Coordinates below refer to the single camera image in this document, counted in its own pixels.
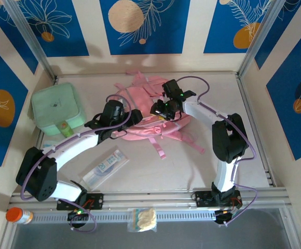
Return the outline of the pink backpack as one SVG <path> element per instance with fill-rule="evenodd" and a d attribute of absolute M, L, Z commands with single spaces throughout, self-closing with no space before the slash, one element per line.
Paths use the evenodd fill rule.
<path fill-rule="evenodd" d="M 156 100 L 163 100 L 162 85 L 167 80 L 160 76 L 145 76 L 141 72 L 134 73 L 130 86 L 124 87 L 116 83 L 117 94 L 128 100 L 132 109 L 138 109 L 142 114 L 142 121 L 127 129 L 127 132 L 115 132 L 116 136 L 122 136 L 127 141 L 148 140 L 157 150 L 161 159 L 166 157 L 165 152 L 157 143 L 157 137 L 168 137 L 186 143 L 199 153 L 204 153 L 204 148 L 195 143 L 195 138 L 180 130 L 191 121 L 191 116 L 176 112 L 173 121 L 166 121 L 150 113 Z"/>

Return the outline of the mint green lunch bag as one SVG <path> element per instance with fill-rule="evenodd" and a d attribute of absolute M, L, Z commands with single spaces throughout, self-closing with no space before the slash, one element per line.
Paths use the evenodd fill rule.
<path fill-rule="evenodd" d="M 79 94 L 69 82 L 37 91 L 32 95 L 31 103 L 35 124 L 47 136 L 59 134 L 57 125 L 63 121 L 72 129 L 86 121 Z"/>

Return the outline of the clear bag white contents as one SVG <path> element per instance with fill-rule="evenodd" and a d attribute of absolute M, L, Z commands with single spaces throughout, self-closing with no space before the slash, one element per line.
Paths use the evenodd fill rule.
<path fill-rule="evenodd" d="M 128 209 L 129 232 L 157 231 L 157 213 L 153 207 Z"/>

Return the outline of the bright green bottle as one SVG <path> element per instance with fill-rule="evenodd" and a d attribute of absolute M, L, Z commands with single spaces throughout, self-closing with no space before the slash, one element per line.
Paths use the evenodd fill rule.
<path fill-rule="evenodd" d="M 59 129 L 59 131 L 61 132 L 61 134 L 64 137 L 70 137 L 74 134 L 73 129 L 70 127 L 70 125 L 66 121 L 60 122 L 57 125 L 57 128 Z"/>

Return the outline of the black controller board green light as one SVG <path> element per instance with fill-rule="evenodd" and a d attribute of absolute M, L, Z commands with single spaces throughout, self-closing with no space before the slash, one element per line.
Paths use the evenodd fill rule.
<path fill-rule="evenodd" d="M 87 223 L 88 219 L 89 215 L 81 209 L 71 211 L 67 215 L 67 221 L 72 229 L 83 227 Z"/>

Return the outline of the orange capped pill bottle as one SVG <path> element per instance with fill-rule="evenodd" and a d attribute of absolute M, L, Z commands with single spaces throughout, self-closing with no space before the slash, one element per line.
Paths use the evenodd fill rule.
<path fill-rule="evenodd" d="M 6 212 L 5 217 L 8 222 L 26 225 L 32 221 L 34 214 L 19 207 L 12 207 Z"/>

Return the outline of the aluminium side rail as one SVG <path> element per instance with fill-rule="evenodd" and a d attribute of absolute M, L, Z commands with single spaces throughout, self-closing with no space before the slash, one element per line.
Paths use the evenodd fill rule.
<path fill-rule="evenodd" d="M 52 80 L 46 73 L 42 73 L 41 75 L 39 75 L 34 89 L 29 91 L 28 93 L 26 102 L 23 107 L 23 113 L 26 114 L 26 121 L 23 125 L 24 138 L 22 141 L 21 148 L 21 161 L 17 173 L 19 173 L 19 169 L 23 162 L 26 151 L 32 147 L 41 148 L 42 140 L 44 138 L 44 133 L 36 126 L 34 121 L 31 97 L 36 92 L 51 87 L 53 85 L 54 80 Z"/>
<path fill-rule="evenodd" d="M 239 87 L 239 90 L 240 90 L 240 93 L 241 93 L 242 100 L 244 102 L 245 109 L 247 111 L 247 115 L 248 115 L 248 119 L 249 119 L 249 122 L 250 122 L 250 125 L 251 125 L 253 136 L 254 136 L 254 139 L 255 139 L 255 142 L 256 142 L 256 145 L 257 145 L 257 150 L 258 150 L 259 156 L 261 158 L 261 162 L 263 164 L 265 173 L 267 175 L 268 184 L 269 184 L 270 187 L 278 187 L 279 185 L 278 185 L 278 183 L 276 181 L 276 178 L 273 174 L 273 170 L 272 170 L 272 168 L 269 164 L 268 157 L 267 157 L 265 149 L 263 147 L 262 139 L 261 139 L 261 136 L 260 136 L 259 131 L 258 131 L 258 127 L 257 127 L 257 124 L 256 124 L 256 119 L 255 119 L 255 114 L 253 112 L 253 108 L 252 108 L 252 105 L 250 103 L 248 92 L 247 92 L 247 90 L 244 86 L 244 83 L 243 83 L 242 79 L 240 78 L 240 76 L 238 74 L 236 74 L 236 80 L 237 80 L 237 84 L 238 84 L 238 87 Z"/>

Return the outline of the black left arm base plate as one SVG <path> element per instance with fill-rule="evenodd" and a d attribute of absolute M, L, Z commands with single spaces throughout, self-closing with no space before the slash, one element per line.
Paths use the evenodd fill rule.
<path fill-rule="evenodd" d="M 82 194 L 74 204 L 87 209 L 87 210 L 101 210 L 103 206 L 103 197 L 102 193 L 84 193 Z M 76 206 L 64 201 L 59 200 L 57 202 L 57 210 L 59 211 L 72 211 L 75 210 Z"/>

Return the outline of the aluminium front rail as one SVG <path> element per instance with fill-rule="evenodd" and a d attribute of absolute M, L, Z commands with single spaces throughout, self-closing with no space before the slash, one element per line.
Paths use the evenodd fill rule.
<path fill-rule="evenodd" d="M 290 207 L 291 201 L 284 187 L 259 188 L 257 193 L 252 190 L 240 189 L 242 204 L 249 203 L 252 208 Z M 126 210 L 128 208 L 155 207 L 160 210 L 196 209 L 195 197 L 191 190 L 142 191 L 142 192 L 105 192 L 103 194 L 103 210 Z M 19 193 L 13 193 L 8 208 L 19 207 L 29 210 L 55 210 L 57 201 L 49 198 L 43 202 L 36 200 L 22 201 Z"/>

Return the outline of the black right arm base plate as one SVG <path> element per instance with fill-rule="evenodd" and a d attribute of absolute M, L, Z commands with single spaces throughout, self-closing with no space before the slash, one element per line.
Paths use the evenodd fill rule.
<path fill-rule="evenodd" d="M 198 208 L 233 208 L 242 207 L 241 194 L 238 190 L 215 193 L 214 191 L 197 191 L 194 193 Z"/>

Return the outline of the aluminium corner post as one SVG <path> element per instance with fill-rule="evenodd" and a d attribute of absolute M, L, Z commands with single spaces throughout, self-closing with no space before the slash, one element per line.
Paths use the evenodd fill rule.
<path fill-rule="evenodd" d="M 44 71 L 48 74 L 51 80 L 53 82 L 56 82 L 57 76 L 55 75 L 52 67 L 50 66 L 39 41 L 37 40 L 34 32 L 32 31 L 28 21 L 26 20 L 18 4 L 14 0 L 2 0 L 2 2 L 12 21 L 14 22 L 23 39 L 27 43 L 32 54 L 35 56 L 35 58 L 43 67 Z"/>
<path fill-rule="evenodd" d="M 273 23 L 277 19 L 277 16 L 282 9 L 286 0 L 272 0 L 269 9 L 267 10 L 264 19 L 262 20 L 256 35 L 254 36 L 250 47 L 248 48 L 245 57 L 237 70 L 237 78 L 242 79 L 249 69 L 250 64 L 254 61 L 254 58 L 259 51 L 262 43 L 264 42 L 269 30 Z"/>

